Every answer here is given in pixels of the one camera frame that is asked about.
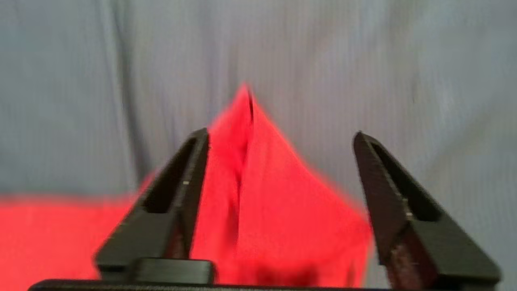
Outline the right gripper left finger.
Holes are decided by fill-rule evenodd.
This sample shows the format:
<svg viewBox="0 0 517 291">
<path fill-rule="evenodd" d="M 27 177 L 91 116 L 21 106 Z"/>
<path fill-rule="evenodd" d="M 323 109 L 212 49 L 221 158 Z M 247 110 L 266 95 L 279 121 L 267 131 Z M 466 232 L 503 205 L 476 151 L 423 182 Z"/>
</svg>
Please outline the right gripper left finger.
<svg viewBox="0 0 517 291">
<path fill-rule="evenodd" d="M 208 142 L 194 131 L 100 247 L 102 280 L 210 284 L 210 261 L 191 257 Z"/>
</svg>

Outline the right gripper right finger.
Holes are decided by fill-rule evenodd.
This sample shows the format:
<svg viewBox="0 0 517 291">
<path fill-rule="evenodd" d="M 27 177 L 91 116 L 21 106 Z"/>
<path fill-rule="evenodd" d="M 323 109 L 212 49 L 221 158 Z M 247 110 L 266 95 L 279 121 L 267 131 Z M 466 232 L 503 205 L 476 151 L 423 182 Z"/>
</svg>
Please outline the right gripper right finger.
<svg viewBox="0 0 517 291">
<path fill-rule="evenodd" d="M 359 131 L 353 148 L 391 289 L 497 289 L 499 266 L 386 147 Z"/>
</svg>

